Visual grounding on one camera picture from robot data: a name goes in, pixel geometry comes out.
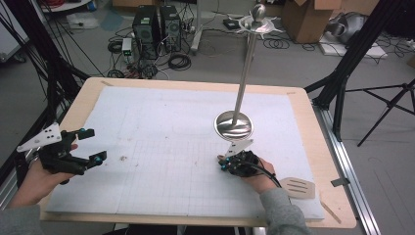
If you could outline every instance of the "spatula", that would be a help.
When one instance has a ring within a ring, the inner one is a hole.
[[[283,178],[279,181],[281,187],[287,191],[290,198],[315,198],[315,184],[312,182],[294,177]]]

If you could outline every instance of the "desktop computer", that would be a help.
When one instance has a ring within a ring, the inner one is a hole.
[[[141,5],[132,24],[140,59],[155,60],[158,58],[158,46],[161,42],[157,7]]]
[[[181,50],[180,17],[174,6],[160,6],[161,37],[166,52]]]

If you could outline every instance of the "wooden table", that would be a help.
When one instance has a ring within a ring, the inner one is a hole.
[[[97,102],[101,90],[105,86],[142,87],[158,89],[188,89],[208,91],[238,91],[237,84],[160,81],[160,80],[131,80],[112,78],[89,78],[65,116],[61,129],[76,130],[83,127],[85,121]],[[356,220],[346,196],[345,189],[333,187],[332,180],[338,179],[332,156],[316,119],[314,111],[302,88],[247,85],[246,92],[261,94],[287,95],[291,101],[301,140],[308,157],[314,176],[316,189],[325,211],[325,219],[308,221],[309,227],[353,228]],[[166,215],[131,215],[131,214],[102,214],[102,213],[57,213],[46,212],[49,197],[40,202],[41,219],[60,221],[95,221],[122,223],[156,223],[156,224],[188,224],[188,225],[223,225],[223,226],[266,226],[262,219],[223,218],[223,217],[189,217]]]

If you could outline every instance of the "white paper sheet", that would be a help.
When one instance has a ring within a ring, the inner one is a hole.
[[[213,121],[233,110],[234,92],[106,87],[73,155],[108,151],[103,165],[54,190],[48,212],[102,212],[264,217],[257,193],[223,172],[216,156],[230,142]],[[274,164],[277,177],[313,181],[285,95],[245,94],[241,111],[254,123],[250,149]],[[306,218],[324,218],[320,201],[295,200]]]

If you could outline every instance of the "gray sleeve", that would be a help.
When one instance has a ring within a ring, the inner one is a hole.
[[[266,212],[267,235],[311,234],[302,211],[291,205],[284,189],[266,191],[260,195],[260,200]]]
[[[40,228],[39,206],[0,211],[0,234],[44,235]]]

